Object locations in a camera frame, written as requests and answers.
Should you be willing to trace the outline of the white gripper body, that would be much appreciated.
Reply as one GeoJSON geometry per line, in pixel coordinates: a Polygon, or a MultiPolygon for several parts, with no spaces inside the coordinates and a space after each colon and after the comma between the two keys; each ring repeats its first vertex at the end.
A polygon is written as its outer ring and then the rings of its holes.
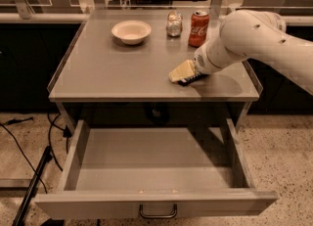
{"type": "Polygon", "coordinates": [[[213,74],[244,59],[228,50],[220,38],[212,38],[201,45],[194,54],[196,70],[201,74],[213,74]]]}

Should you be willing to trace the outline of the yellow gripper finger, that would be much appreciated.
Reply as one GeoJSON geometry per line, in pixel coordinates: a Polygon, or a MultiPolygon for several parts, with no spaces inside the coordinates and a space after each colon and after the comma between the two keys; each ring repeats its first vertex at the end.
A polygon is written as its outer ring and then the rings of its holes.
{"type": "Polygon", "coordinates": [[[171,71],[168,75],[169,80],[173,83],[183,82],[186,83],[199,73],[196,69],[196,65],[192,60],[186,60],[180,64],[177,68],[171,71]]]}

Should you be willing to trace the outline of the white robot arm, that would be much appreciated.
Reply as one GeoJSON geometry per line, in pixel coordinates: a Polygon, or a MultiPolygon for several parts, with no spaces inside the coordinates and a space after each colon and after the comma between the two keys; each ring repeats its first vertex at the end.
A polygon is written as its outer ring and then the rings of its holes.
{"type": "Polygon", "coordinates": [[[189,84],[247,59],[258,60],[313,94],[313,42],[287,34],[280,15],[251,10],[226,16],[218,34],[175,68],[169,80],[189,84]]]}

